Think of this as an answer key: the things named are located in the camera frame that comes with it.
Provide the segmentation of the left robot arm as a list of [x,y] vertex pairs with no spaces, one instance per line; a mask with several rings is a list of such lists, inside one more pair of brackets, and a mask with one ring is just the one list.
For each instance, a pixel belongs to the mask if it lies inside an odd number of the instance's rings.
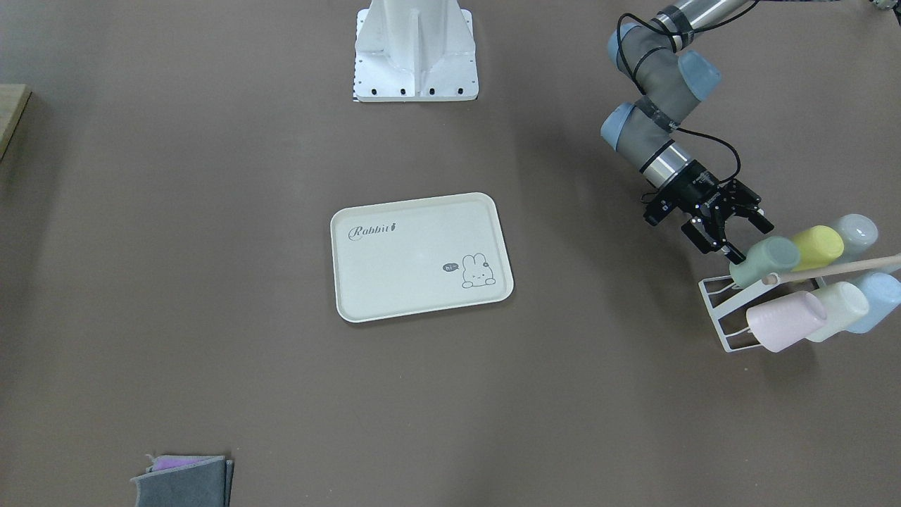
[[673,139],[683,122],[721,81],[720,70],[690,44],[752,10],[749,1],[676,1],[651,20],[622,14],[607,43],[618,71],[639,90],[639,99],[605,119],[602,138],[632,164],[651,192],[644,219],[659,225],[673,211],[688,215],[682,232],[704,254],[722,253],[733,264],[746,260],[727,238],[731,216],[743,216],[762,233],[774,228],[760,197],[737,179],[719,179]]

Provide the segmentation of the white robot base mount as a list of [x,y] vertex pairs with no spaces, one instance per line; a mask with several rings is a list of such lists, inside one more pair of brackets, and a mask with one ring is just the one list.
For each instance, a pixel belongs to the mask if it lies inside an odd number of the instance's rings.
[[360,103],[479,96],[473,17],[457,1],[372,1],[356,14],[354,48]]

